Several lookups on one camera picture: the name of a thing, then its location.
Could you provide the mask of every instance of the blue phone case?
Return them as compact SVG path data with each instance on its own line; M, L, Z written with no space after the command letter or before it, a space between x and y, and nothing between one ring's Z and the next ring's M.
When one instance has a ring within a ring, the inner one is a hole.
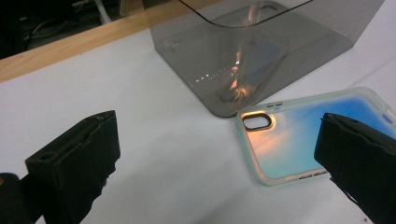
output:
M321 118L334 113L396 137L396 116L373 91L354 88L243 108L237 115L250 164L268 186L325 174L314 159Z

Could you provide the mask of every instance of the black object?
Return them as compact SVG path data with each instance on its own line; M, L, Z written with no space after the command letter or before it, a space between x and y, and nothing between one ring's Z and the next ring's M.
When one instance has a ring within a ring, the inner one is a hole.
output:
M79 223L101 195L119 157L114 111L90 116L73 126L26 160L29 175L16 189L21 188L29 219L35 222L43 215L49 224ZM0 175L0 179L8 180L6 175ZM0 185L0 192L10 192L10 188ZM25 223L6 222L3 217L6 210L12 213L10 217L19 216L23 206L12 208L21 200L0 200L1 223Z
M355 119L323 116L315 159L374 223L396 223L396 140Z

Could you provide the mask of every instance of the gray translucent container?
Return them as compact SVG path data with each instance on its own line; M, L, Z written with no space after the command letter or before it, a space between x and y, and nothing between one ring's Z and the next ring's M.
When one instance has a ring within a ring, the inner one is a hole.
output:
M351 49L383 2L179 0L146 12L158 53L232 117Z

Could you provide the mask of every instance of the table surface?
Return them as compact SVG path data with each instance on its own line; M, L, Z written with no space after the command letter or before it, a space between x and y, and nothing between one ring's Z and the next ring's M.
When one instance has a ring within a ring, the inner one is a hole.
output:
M395 11L386 1L353 49L263 103L364 86L396 108ZM260 184L235 120L200 103L147 29L18 74L0 83L2 172L25 176L30 155L80 120L116 110L121 158L82 223L367 223L329 175Z

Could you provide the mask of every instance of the camera cutout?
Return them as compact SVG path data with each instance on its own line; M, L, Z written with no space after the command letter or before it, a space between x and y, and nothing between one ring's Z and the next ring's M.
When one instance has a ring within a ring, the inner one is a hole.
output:
M263 113L245 116L243 121L248 131L267 129L272 125L271 118Z

